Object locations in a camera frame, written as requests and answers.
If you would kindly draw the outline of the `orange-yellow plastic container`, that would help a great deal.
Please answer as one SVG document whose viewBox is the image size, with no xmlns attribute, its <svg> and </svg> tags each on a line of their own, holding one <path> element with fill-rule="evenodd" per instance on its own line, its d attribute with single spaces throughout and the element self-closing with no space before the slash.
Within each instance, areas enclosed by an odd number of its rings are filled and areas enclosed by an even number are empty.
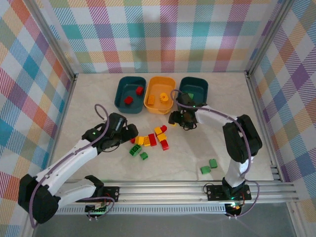
<svg viewBox="0 0 316 237">
<path fill-rule="evenodd" d="M 168 114 L 173 106 L 173 100 L 170 98 L 172 90 L 176 88 L 176 82 L 170 77 L 156 76 L 150 79 L 144 98 L 144 105 L 150 113 L 165 115 Z M 165 92 L 169 100 L 166 103 L 161 103 L 159 95 Z M 149 95 L 155 96 L 155 103 L 148 105 L 147 100 Z"/>
</svg>

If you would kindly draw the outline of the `aluminium floor side rail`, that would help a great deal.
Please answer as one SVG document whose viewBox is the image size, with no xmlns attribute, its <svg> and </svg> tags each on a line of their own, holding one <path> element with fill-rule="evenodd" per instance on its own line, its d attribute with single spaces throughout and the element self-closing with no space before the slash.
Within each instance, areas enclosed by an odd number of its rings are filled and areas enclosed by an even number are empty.
<svg viewBox="0 0 316 237">
<path fill-rule="evenodd" d="M 244 75 L 245 75 L 246 84 L 250 93 L 250 97 L 252 100 L 252 104 L 254 106 L 256 118 L 258 121 L 259 129 L 260 129 L 260 137 L 262 139 L 263 146 L 267 150 L 268 157 L 270 159 L 270 167 L 272 170 L 273 179 L 276 182 L 283 182 L 283 176 L 282 176 L 282 173 L 280 172 L 279 165 L 276 158 L 276 153 L 274 151 L 272 141 L 268 134 L 268 128 L 264 120 L 264 115 L 262 111 L 260 110 L 259 99 L 256 94 L 255 87 L 252 83 L 251 76 L 249 75 L 247 71 L 244 72 Z"/>
<path fill-rule="evenodd" d="M 62 131 L 63 125 L 64 125 L 64 120 L 65 120 L 65 118 L 67 116 L 67 112 L 68 112 L 68 109 L 69 109 L 69 106 L 70 106 L 70 103 L 71 103 L 71 99 L 72 99 L 72 96 L 73 96 L 73 93 L 74 93 L 74 90 L 75 90 L 76 83 L 78 81 L 78 77 L 79 77 L 79 73 L 76 73 L 74 75 L 74 77 L 72 78 L 72 81 L 71 81 L 71 84 L 70 84 L 69 94 L 68 94 L 68 97 L 67 97 L 64 109 L 63 109 L 61 117 L 60 117 L 60 125 L 57 128 L 56 136 L 55 136 L 55 138 L 53 140 L 52 147 L 51 147 L 51 153 L 50 153 L 50 155 L 48 157 L 48 160 L 47 160 L 47 162 L 45 164 L 45 168 L 48 168 L 53 163 L 54 153 L 55 153 L 56 147 L 58 145 L 58 141 L 59 141 L 59 138 L 60 138 L 60 135 L 61 135 L 61 131 Z"/>
</svg>

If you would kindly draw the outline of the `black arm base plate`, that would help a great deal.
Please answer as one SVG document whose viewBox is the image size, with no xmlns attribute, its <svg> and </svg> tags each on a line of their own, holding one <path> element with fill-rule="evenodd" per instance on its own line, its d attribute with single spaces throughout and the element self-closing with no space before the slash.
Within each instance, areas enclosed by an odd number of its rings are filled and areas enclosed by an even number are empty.
<svg viewBox="0 0 316 237">
<path fill-rule="evenodd" d="M 118 186 L 104 186 L 102 188 L 101 196 L 111 197 L 115 200 L 115 202 L 117 202 L 119 200 L 119 191 L 120 191 L 120 187 Z"/>
<path fill-rule="evenodd" d="M 250 188 L 246 184 L 232 189 L 224 185 L 208 185 L 206 194 L 208 201 L 252 200 Z"/>
</svg>

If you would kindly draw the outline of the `large green studded lego brick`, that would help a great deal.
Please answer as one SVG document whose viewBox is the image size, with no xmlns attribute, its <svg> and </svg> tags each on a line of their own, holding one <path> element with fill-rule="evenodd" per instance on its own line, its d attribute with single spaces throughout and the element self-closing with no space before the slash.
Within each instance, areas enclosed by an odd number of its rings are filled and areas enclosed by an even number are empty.
<svg viewBox="0 0 316 237">
<path fill-rule="evenodd" d="M 134 146 L 130 149 L 129 153 L 130 153 L 133 157 L 135 157 L 135 156 L 137 156 L 141 151 L 142 151 L 142 147 L 141 147 L 140 145 L 136 144 L 136 145 L 134 145 Z"/>
</svg>

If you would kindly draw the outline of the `dark teal plastic container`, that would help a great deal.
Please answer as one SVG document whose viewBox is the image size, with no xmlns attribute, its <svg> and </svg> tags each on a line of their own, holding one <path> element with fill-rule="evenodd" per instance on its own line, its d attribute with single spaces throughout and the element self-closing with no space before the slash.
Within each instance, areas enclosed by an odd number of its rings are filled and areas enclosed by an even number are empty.
<svg viewBox="0 0 316 237">
<path fill-rule="evenodd" d="M 138 114 L 143 109 L 143 100 L 146 91 L 146 80 L 143 77 L 138 76 L 125 76 L 120 79 L 117 87 L 116 97 L 114 104 L 121 113 L 126 114 Z M 142 86 L 144 92 L 141 96 L 136 94 L 137 87 Z M 127 96 L 133 98 L 133 102 L 130 105 L 124 103 L 124 99 Z"/>
<path fill-rule="evenodd" d="M 208 96 L 208 82 L 201 78 L 184 77 L 178 88 L 180 91 L 192 94 L 196 105 L 206 104 Z"/>
</svg>

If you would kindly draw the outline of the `aluminium mounting rail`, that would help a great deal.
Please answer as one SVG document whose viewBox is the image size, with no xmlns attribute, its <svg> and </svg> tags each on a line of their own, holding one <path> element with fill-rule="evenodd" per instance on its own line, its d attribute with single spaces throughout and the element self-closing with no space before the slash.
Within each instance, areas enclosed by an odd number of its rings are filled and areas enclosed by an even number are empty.
<svg viewBox="0 0 316 237">
<path fill-rule="evenodd" d="M 204 181 L 106 181 L 105 186 L 118 186 L 118 204 L 196 204 L 208 203 Z M 298 201 L 292 183 L 276 181 L 247 182 L 252 203 L 259 194 L 258 203 L 280 203 Z"/>
</svg>

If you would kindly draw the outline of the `controller circuit board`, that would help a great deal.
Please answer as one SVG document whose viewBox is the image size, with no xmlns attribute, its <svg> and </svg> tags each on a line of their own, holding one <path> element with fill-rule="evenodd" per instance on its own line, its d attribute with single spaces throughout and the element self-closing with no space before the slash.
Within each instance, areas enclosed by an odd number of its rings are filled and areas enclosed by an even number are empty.
<svg viewBox="0 0 316 237">
<path fill-rule="evenodd" d="M 225 204 L 225 210 L 227 213 L 239 215 L 242 211 L 242 207 L 244 206 L 243 202 L 232 202 Z"/>
<path fill-rule="evenodd" d="M 107 205 L 101 204 L 101 205 L 86 205 L 84 208 L 84 211 L 86 213 L 89 213 L 90 215 L 102 215 L 104 214 L 108 209 Z"/>
</svg>

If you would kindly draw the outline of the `aluminium frame post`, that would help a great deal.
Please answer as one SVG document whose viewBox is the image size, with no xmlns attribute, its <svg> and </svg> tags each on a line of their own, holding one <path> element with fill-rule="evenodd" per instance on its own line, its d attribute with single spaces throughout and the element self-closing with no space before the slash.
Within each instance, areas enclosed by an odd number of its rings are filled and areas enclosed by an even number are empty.
<svg viewBox="0 0 316 237">
<path fill-rule="evenodd" d="M 27 220 L 22 229 L 20 237 L 32 237 L 33 233 L 34 233 L 34 228 L 32 228 L 30 221 Z"/>
<path fill-rule="evenodd" d="M 258 68 L 264 54 L 267 52 L 294 2 L 295 0 L 277 0 L 275 7 L 278 8 L 277 10 L 273 10 L 271 13 L 272 19 L 268 19 L 265 28 L 262 31 L 262 33 L 264 33 L 264 37 L 260 41 L 258 47 L 254 48 L 252 56 L 245 68 L 244 73 L 247 79 L 251 79 L 251 76 Z"/>
<path fill-rule="evenodd" d="M 70 63 L 66 59 L 66 56 L 62 48 L 60 47 L 57 39 L 55 38 L 53 32 L 51 31 L 51 28 L 46 22 L 35 0 L 23 0 L 23 2 L 26 5 L 26 7 L 29 9 L 30 13 L 34 17 L 37 24 L 39 25 L 42 31 L 42 34 L 45 36 L 48 44 L 51 46 L 52 51 L 55 53 L 57 59 L 60 61 L 60 64 L 62 65 L 63 69 L 66 71 L 66 74 L 69 76 L 71 81 L 75 81 L 77 74 L 71 68 Z"/>
<path fill-rule="evenodd" d="M 307 237 L 306 231 L 301 218 L 299 208 L 296 202 L 290 202 L 288 205 L 291 221 L 297 237 Z"/>
</svg>

